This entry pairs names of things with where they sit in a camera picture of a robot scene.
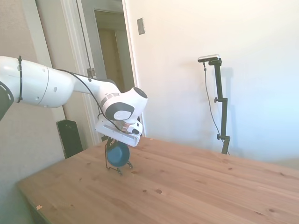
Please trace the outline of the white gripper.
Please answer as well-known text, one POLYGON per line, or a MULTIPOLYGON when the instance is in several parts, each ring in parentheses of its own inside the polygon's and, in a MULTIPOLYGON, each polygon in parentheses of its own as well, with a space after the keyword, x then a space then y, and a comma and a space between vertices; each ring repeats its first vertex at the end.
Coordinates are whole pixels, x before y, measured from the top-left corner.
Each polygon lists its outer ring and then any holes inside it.
POLYGON ((95 130, 109 137, 107 147, 111 147, 116 140, 136 147, 143 131, 143 125, 138 120, 134 124, 128 124, 124 121, 115 121, 112 124, 105 118, 99 118, 95 130))

